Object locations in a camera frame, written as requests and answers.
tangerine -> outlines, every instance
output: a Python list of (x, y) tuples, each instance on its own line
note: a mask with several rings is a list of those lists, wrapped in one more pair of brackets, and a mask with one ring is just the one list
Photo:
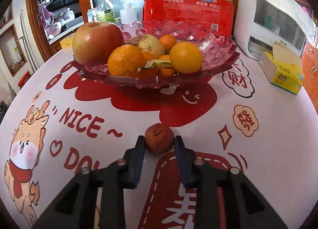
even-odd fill
[(154, 55), (150, 54), (149, 52), (143, 51), (143, 56), (145, 57), (146, 60), (152, 60), (154, 59)]
[(177, 39), (172, 35), (164, 35), (159, 39), (159, 42), (165, 50), (171, 50), (174, 45), (177, 44)]
[(171, 49), (170, 62), (178, 73), (189, 74), (201, 69), (203, 58), (196, 45), (190, 42), (180, 42)]
[(107, 65), (112, 76), (138, 77), (138, 68), (144, 67), (146, 59), (140, 49), (133, 45), (123, 45), (109, 56)]
[(162, 55), (161, 57), (159, 57), (158, 60), (170, 60), (170, 56), (169, 55)]
[[(170, 60), (169, 55), (163, 55), (158, 60)], [(160, 68), (159, 75), (162, 77), (170, 77), (175, 74), (175, 70), (173, 68)]]
[(154, 69), (142, 69), (138, 72), (137, 76), (138, 78), (150, 78), (158, 75), (160, 69), (154, 68)]

tissue box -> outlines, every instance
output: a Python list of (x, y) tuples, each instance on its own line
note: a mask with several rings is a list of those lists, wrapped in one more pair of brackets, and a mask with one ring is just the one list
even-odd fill
[(273, 54), (263, 53), (259, 66), (271, 84), (292, 94), (298, 94), (302, 88), (302, 60), (281, 43), (274, 43)]
[(60, 41), (62, 49), (71, 48), (73, 46), (74, 35), (75, 33), (72, 33)]

pink glass fruit bowl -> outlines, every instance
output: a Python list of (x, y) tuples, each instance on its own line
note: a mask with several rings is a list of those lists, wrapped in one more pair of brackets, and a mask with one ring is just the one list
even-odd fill
[(189, 41), (194, 43), (202, 52), (203, 64), (200, 71), (192, 74), (176, 74), (171, 77), (153, 76), (150, 78), (117, 77), (109, 74), (107, 65), (87, 68), (77, 61), (74, 67), (78, 74), (86, 79), (92, 79), (101, 83), (115, 85), (130, 85), (137, 88), (160, 88), (164, 85), (181, 85), (195, 83), (196, 81), (212, 77), (232, 68), (238, 59), (236, 45), (227, 41), (223, 36), (218, 36), (215, 30), (206, 30), (201, 26), (194, 26), (186, 21), (174, 22), (171, 20), (150, 22), (137, 22), (133, 25), (121, 25), (125, 42), (132, 37), (143, 34), (151, 34), (157, 38), (170, 34), (176, 37), (178, 42)]

red cloud shape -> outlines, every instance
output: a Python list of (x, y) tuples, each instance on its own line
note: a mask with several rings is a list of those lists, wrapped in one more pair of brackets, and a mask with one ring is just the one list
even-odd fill
[(64, 89), (76, 88), (75, 98), (79, 101), (111, 98), (112, 105), (119, 110), (160, 111), (162, 123), (180, 127), (201, 117), (217, 102), (216, 92), (207, 83), (209, 80), (177, 88), (137, 89), (83, 79), (76, 71), (65, 81)]

apple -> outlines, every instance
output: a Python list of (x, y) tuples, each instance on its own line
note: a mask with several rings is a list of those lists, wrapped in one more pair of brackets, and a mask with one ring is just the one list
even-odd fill
[(146, 130), (146, 147), (154, 154), (163, 154), (172, 147), (174, 137), (173, 131), (167, 125), (156, 123)]
[(94, 67), (107, 63), (112, 52), (124, 45), (120, 29), (110, 22), (90, 22), (79, 27), (73, 39), (73, 54), (78, 63)]

